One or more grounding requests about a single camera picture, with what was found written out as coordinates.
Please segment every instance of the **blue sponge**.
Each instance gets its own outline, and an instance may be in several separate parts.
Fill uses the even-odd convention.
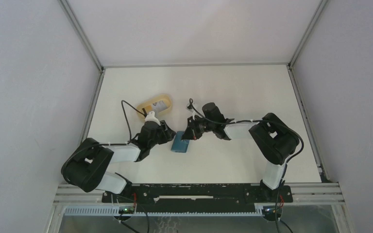
[[[176,132],[174,142],[171,147],[171,151],[178,153],[185,153],[188,149],[189,140],[181,140],[184,131]]]

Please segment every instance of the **gray wall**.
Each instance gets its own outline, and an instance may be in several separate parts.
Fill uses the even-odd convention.
[[[98,71],[56,0],[0,0],[0,232],[42,232]]]
[[[295,77],[356,231],[373,232],[373,1],[330,1]]]

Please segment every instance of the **white wall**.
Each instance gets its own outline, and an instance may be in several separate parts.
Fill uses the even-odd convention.
[[[295,77],[356,231],[373,232],[373,1],[330,1]]]
[[[287,63],[320,0],[70,0],[104,66]]]
[[[0,232],[42,232],[98,71],[56,0],[0,0]]]

